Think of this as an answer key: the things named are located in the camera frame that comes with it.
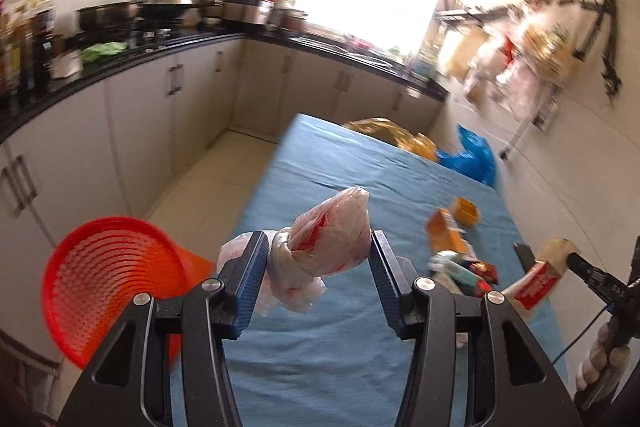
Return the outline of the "right hand white glove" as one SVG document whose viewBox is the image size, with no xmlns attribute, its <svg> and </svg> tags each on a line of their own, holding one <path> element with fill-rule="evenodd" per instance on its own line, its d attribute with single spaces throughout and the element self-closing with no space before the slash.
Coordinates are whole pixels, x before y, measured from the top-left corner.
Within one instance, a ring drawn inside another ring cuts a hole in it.
<svg viewBox="0 0 640 427">
<path fill-rule="evenodd" d="M 613 373 L 604 389 L 611 392 L 620 382 L 629 363 L 630 348 L 629 346 L 617 347 L 610 353 L 606 353 L 604 345 L 615 335 L 617 326 L 618 322 L 611 319 L 600 327 L 597 339 L 594 340 L 586 357 L 578 367 L 575 378 L 578 391 L 583 391 L 589 384 L 595 383 L 608 363 L 613 367 Z"/>
</svg>

